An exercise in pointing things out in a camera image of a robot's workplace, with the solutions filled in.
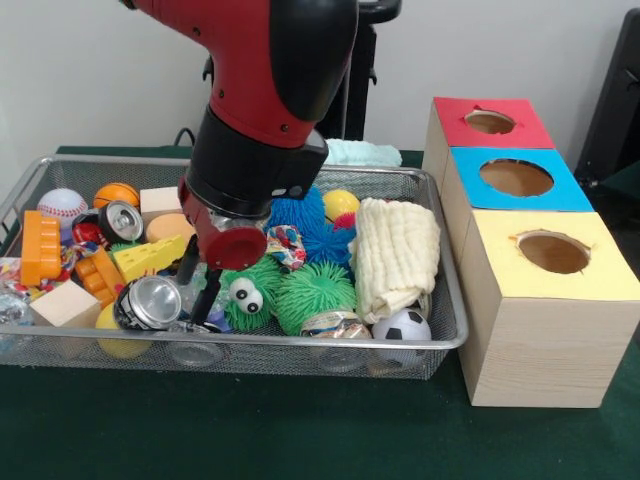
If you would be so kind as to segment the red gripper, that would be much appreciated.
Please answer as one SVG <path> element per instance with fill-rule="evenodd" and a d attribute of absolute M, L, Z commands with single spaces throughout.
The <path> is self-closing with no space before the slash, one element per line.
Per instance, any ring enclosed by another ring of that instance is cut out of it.
<path fill-rule="evenodd" d="M 207 269 L 206 285 L 199 292 L 192 322 L 203 325 L 220 291 L 222 270 L 241 271 L 255 265 L 265 254 L 265 219 L 232 218 L 207 207 L 181 180 L 178 198 L 187 221 L 195 229 L 177 270 L 177 284 L 188 285 L 201 259 Z"/>

